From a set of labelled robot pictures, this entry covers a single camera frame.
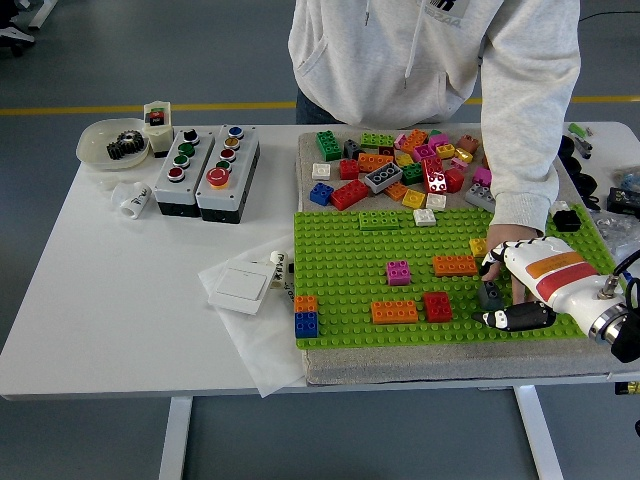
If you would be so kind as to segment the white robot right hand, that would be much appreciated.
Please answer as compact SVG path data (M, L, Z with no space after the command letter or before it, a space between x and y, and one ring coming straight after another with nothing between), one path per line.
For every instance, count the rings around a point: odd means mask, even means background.
M504 242L487 253L480 273L487 273L496 262L524 284L535 300L473 315L489 327L508 332L541 329L551 326L558 314L568 314L585 335L613 342L629 315L621 295L603 291L608 277L598 274L559 238Z

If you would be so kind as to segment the person's left hand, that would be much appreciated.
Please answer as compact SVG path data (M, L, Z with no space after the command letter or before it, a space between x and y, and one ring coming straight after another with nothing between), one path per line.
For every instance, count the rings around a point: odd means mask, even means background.
M540 232L534 228L514 224L493 224L487 232L487 249L492 250L504 242L530 240L537 238ZM512 303L527 302L526 287L514 276L511 277Z

